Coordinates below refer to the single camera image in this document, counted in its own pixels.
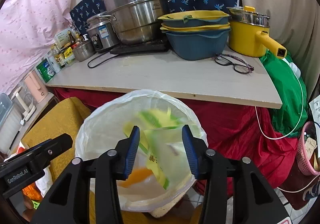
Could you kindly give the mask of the orange printed plastic bag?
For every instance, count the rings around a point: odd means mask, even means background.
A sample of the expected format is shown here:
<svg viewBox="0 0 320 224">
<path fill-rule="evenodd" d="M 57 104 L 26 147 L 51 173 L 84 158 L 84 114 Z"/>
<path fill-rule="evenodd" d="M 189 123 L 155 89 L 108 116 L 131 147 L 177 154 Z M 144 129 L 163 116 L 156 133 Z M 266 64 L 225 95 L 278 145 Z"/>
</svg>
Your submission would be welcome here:
<svg viewBox="0 0 320 224">
<path fill-rule="evenodd" d="M 25 188 L 22 189 L 23 195 L 29 197 L 29 199 L 33 201 L 40 202 L 43 197 L 41 195 L 40 190 L 37 188 L 36 183 L 33 182 L 32 184 L 26 186 Z"/>
</svg>

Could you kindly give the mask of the yellow green snack wrapper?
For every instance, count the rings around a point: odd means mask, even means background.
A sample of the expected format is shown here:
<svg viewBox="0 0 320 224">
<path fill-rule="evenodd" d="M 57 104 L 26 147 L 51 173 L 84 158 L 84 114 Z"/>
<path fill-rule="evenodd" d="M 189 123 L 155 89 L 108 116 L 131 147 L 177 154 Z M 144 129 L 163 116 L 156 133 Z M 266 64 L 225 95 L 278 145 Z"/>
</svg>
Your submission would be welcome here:
<svg viewBox="0 0 320 224">
<path fill-rule="evenodd" d="M 171 109 L 148 109 L 138 112 L 124 124 L 123 132 L 129 136 L 134 126 L 140 129 L 139 147 L 146 155 L 146 168 L 153 172 L 165 190 L 189 178 L 190 169 L 182 142 L 182 128 L 199 128 L 186 117 L 178 117 Z"/>
</svg>

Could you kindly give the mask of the white dish rack box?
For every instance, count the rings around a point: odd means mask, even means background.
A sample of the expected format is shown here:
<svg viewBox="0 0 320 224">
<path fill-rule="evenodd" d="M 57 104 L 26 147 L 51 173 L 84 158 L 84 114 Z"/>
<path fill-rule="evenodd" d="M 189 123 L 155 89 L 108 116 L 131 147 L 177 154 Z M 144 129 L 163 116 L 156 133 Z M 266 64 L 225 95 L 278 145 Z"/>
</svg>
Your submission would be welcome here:
<svg viewBox="0 0 320 224">
<path fill-rule="evenodd" d="M 20 130 L 22 119 L 21 113 L 8 95 L 1 93 L 1 132 L 0 150 L 3 154 L 8 154 L 10 146 Z"/>
</svg>

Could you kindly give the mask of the pink plastic basket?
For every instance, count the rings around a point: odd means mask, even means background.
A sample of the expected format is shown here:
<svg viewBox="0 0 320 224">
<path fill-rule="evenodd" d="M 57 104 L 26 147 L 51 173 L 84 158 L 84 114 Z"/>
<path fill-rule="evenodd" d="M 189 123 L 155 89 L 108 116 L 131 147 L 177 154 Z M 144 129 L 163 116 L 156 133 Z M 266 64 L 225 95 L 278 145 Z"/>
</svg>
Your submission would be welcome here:
<svg viewBox="0 0 320 224">
<path fill-rule="evenodd" d="M 298 149 L 297 165 L 306 176 L 319 175 L 319 124 L 313 121 L 307 122 L 301 132 Z"/>
</svg>

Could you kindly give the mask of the red velvet cloth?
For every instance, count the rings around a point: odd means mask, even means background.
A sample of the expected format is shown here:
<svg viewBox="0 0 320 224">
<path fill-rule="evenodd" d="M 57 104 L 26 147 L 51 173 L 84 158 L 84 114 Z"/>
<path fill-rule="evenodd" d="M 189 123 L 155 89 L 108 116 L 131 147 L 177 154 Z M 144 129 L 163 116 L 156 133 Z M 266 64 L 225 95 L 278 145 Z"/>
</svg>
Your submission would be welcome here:
<svg viewBox="0 0 320 224">
<path fill-rule="evenodd" d="M 297 138 L 282 138 L 272 126 L 268 109 L 184 99 L 207 134 L 209 147 L 226 158 L 251 158 L 272 188 L 289 176 Z"/>
</svg>

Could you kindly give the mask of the yellow paisley tablecloth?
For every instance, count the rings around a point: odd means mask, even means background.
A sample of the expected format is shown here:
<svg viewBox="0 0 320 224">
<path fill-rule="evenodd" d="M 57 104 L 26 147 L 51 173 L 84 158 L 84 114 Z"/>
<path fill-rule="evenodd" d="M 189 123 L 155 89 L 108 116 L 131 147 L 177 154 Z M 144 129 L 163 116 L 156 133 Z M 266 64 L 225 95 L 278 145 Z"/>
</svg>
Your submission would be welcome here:
<svg viewBox="0 0 320 224">
<path fill-rule="evenodd" d="M 47 139 L 66 133 L 75 144 L 78 131 L 84 120 L 91 114 L 78 98 L 71 97 L 59 102 L 23 137 L 22 143 L 29 148 Z"/>
</svg>

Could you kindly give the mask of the white glass kettle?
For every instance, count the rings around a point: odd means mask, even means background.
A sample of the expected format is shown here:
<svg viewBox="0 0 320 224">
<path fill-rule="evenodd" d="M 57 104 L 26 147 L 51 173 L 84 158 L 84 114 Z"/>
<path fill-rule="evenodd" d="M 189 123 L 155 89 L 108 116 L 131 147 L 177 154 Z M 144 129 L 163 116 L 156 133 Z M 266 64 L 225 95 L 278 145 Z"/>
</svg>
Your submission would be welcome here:
<svg viewBox="0 0 320 224">
<path fill-rule="evenodd" d="M 24 101 L 24 99 L 20 95 L 21 90 L 22 90 L 22 86 L 18 87 L 11 95 L 10 100 L 13 101 L 14 99 L 16 99 L 18 101 L 18 103 L 22 106 L 22 108 L 24 109 L 24 111 L 22 113 L 22 119 L 20 121 L 20 124 L 23 126 L 35 113 L 36 106 L 33 103 L 33 99 L 31 99 L 31 103 L 29 105 L 26 104 L 26 102 Z"/>
</svg>

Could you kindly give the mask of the pink electric kettle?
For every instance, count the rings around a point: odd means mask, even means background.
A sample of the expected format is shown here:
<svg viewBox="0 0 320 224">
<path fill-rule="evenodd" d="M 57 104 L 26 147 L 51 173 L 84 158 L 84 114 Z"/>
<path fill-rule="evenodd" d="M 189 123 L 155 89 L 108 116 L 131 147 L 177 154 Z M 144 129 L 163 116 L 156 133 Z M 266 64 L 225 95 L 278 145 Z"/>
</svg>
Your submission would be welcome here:
<svg viewBox="0 0 320 224">
<path fill-rule="evenodd" d="M 48 95 L 48 89 L 35 70 L 30 71 L 23 80 L 37 103 L 42 102 L 46 98 Z"/>
</svg>

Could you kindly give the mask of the green white canister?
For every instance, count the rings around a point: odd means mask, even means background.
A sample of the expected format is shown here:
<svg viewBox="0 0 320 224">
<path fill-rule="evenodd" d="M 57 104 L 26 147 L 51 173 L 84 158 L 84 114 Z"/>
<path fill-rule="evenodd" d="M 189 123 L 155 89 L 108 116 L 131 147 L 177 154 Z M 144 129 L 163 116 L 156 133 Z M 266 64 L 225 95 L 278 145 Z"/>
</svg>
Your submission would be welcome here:
<svg viewBox="0 0 320 224">
<path fill-rule="evenodd" d="M 36 70 L 45 83 L 48 83 L 55 76 L 55 71 L 46 58 L 40 61 L 40 63 L 36 66 Z"/>
</svg>

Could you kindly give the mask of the yellow seasoning packet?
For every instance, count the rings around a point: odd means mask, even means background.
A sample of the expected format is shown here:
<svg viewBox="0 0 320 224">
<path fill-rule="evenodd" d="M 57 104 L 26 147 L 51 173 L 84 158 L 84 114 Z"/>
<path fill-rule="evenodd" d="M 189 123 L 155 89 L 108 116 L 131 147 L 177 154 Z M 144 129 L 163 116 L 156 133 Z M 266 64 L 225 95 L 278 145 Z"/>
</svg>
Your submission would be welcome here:
<svg viewBox="0 0 320 224">
<path fill-rule="evenodd" d="M 71 59 L 73 60 L 74 59 L 74 54 L 73 54 L 73 50 L 71 47 L 68 47 L 64 52 L 63 52 L 63 56 L 64 56 L 64 59 L 67 60 L 67 59 Z"/>
</svg>

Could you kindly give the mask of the small steel lidded pot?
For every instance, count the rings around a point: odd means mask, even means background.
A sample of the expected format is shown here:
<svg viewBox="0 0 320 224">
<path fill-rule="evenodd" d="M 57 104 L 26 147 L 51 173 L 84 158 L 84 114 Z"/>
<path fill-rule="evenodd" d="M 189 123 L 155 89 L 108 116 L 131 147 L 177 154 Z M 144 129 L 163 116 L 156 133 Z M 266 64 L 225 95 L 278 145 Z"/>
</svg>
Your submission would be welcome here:
<svg viewBox="0 0 320 224">
<path fill-rule="evenodd" d="M 75 59 L 79 62 L 85 61 L 95 54 L 95 49 L 91 41 L 84 41 L 73 49 Z"/>
</svg>

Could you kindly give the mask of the black eyeglasses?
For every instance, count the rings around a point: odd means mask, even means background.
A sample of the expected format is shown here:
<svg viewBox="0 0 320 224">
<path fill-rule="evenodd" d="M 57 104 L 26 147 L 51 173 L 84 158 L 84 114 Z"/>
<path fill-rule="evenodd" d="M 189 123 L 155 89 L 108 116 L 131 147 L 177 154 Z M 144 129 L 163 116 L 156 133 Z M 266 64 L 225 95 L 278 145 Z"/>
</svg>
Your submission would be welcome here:
<svg viewBox="0 0 320 224">
<path fill-rule="evenodd" d="M 229 54 L 216 54 L 213 61 L 221 66 L 232 66 L 233 70 L 239 74 L 250 74 L 253 73 L 254 67 L 243 59 Z"/>
</svg>

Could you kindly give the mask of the pink dotted curtain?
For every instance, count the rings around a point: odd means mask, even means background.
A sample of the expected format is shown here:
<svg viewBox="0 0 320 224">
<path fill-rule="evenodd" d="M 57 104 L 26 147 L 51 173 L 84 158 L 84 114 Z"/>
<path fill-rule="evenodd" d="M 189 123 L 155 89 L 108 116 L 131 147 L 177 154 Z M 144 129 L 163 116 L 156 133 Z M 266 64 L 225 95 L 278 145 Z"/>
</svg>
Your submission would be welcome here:
<svg viewBox="0 0 320 224">
<path fill-rule="evenodd" d="M 72 0 L 6 0 L 1 8 L 1 92 L 10 94 L 71 24 Z"/>
</svg>

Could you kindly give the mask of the steel rice cooker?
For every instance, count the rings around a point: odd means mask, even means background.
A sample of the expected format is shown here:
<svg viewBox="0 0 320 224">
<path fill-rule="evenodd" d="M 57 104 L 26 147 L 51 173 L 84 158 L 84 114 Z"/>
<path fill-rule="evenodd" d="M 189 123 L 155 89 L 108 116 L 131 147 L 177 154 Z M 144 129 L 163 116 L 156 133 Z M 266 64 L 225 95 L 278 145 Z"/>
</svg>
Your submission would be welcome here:
<svg viewBox="0 0 320 224">
<path fill-rule="evenodd" d="M 92 16 L 86 21 L 87 32 L 97 53 L 102 53 L 120 44 L 112 21 L 116 21 L 116 18 L 107 12 Z"/>
</svg>

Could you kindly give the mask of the yellow electric pot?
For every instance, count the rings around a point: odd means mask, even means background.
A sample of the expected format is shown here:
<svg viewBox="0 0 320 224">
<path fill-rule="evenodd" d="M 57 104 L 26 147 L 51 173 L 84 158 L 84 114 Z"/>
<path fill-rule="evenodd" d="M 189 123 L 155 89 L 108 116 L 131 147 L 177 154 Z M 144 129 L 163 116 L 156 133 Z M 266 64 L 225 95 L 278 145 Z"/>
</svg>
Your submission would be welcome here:
<svg viewBox="0 0 320 224">
<path fill-rule="evenodd" d="M 231 50 L 250 57 L 263 57 L 270 51 L 276 58 L 287 55 L 287 49 L 270 37 L 270 17 L 254 7 L 229 7 L 228 44 Z"/>
</svg>

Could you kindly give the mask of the blue yellow stacked basins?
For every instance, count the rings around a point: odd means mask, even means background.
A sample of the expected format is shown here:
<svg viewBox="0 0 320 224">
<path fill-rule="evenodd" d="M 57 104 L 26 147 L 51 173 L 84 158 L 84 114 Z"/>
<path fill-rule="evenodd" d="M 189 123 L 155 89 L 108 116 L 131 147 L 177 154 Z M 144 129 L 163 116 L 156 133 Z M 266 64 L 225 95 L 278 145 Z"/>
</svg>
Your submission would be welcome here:
<svg viewBox="0 0 320 224">
<path fill-rule="evenodd" d="M 194 10 L 158 17 L 172 50 L 189 61 L 221 53 L 231 30 L 229 15 L 219 10 Z"/>
</svg>

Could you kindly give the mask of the black induction cooktop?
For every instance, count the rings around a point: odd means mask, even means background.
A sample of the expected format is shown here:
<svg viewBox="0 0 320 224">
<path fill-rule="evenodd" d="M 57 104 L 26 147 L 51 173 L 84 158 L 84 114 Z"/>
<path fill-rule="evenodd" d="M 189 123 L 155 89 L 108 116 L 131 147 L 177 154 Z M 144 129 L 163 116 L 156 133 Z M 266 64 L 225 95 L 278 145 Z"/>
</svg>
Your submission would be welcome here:
<svg viewBox="0 0 320 224">
<path fill-rule="evenodd" d="M 118 45 L 110 50 L 113 55 L 124 55 L 133 53 L 156 53 L 167 52 L 171 48 L 168 40 L 154 40 L 134 45 Z"/>
</svg>

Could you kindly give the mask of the large steel steamer pot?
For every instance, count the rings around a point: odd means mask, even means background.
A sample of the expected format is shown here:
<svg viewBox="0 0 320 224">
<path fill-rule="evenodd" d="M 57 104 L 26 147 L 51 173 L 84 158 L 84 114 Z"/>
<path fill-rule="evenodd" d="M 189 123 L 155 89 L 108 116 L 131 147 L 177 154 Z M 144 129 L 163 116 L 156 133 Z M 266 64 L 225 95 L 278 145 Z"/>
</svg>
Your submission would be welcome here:
<svg viewBox="0 0 320 224">
<path fill-rule="evenodd" d="M 169 12 L 168 0 L 103 0 L 112 26 L 123 44 L 151 41 L 156 37 L 158 17 Z"/>
</svg>

